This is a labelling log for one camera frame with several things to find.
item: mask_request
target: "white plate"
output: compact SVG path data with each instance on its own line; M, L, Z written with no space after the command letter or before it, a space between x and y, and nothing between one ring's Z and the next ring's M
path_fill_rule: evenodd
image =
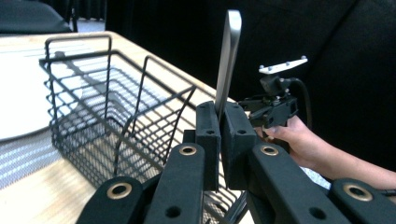
M44 86L49 75L39 66L37 58L0 57L0 141L35 133L49 126L51 105ZM70 88L81 83L68 82ZM72 102L65 97L64 101Z

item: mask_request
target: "wire basket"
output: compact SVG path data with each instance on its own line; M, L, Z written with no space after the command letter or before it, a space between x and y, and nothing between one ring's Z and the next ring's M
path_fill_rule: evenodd
M163 170L183 131L194 128L186 117L195 116L190 99L197 87L155 58L148 56L138 66L111 50L109 36L83 38L106 38L108 49L51 52L52 42L75 40L52 38L46 42L46 59L40 60L49 74L52 144L97 188L120 175L144 183ZM161 73L151 74L150 67ZM162 82L169 78L182 83ZM218 192L206 192L204 222L227 222L239 194L222 185Z

